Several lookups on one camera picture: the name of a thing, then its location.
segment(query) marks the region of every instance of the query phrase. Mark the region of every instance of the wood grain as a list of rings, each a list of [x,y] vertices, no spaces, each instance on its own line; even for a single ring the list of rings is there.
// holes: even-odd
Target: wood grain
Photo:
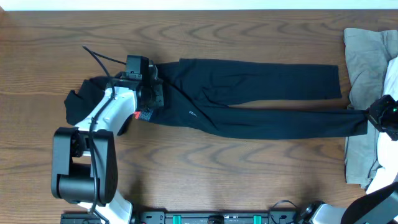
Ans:
[[[68,126],[67,93],[103,75],[81,45],[157,63],[338,65],[342,99],[238,106],[342,108],[350,89],[343,29],[396,24],[397,11],[8,12],[0,23],[0,223],[58,223],[62,211],[77,209],[52,197],[50,173],[52,135]],[[364,191],[345,184],[343,146],[342,138],[248,141],[134,121],[116,141],[118,188],[135,203],[168,210],[265,210],[282,199],[347,206]]]

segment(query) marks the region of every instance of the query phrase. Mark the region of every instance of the folded gray fabric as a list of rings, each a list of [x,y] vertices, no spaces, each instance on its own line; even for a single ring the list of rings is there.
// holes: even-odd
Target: folded gray fabric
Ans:
[[[398,55],[398,31],[347,28],[344,30],[346,64],[351,82],[348,109],[366,110],[382,96],[388,61]],[[368,133],[346,138],[346,181],[366,188],[380,167],[377,161],[379,132],[368,123]]]

